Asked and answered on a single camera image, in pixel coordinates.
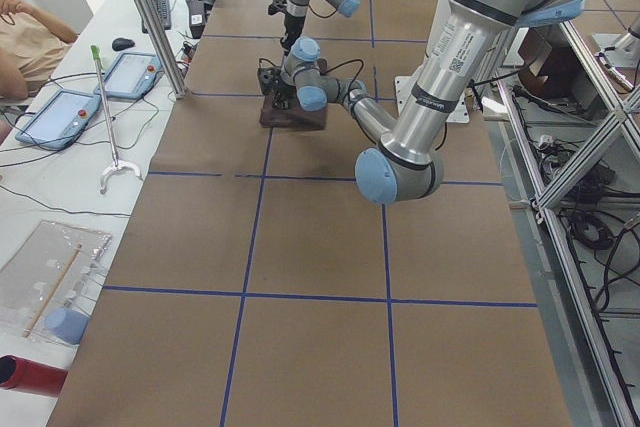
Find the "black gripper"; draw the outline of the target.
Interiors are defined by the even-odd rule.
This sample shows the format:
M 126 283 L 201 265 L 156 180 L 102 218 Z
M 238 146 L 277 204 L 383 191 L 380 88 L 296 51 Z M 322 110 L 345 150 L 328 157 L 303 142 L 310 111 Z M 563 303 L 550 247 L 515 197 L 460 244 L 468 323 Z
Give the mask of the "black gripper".
M 285 33 L 280 39 L 280 45 L 283 48 L 280 65 L 286 62 L 290 49 L 294 43 L 300 38 L 305 24 L 305 17 L 298 17 L 286 14 L 284 19 Z
M 295 87 L 281 81 L 272 84 L 273 101 L 272 108 L 286 111 L 291 108 L 290 101 L 295 97 Z

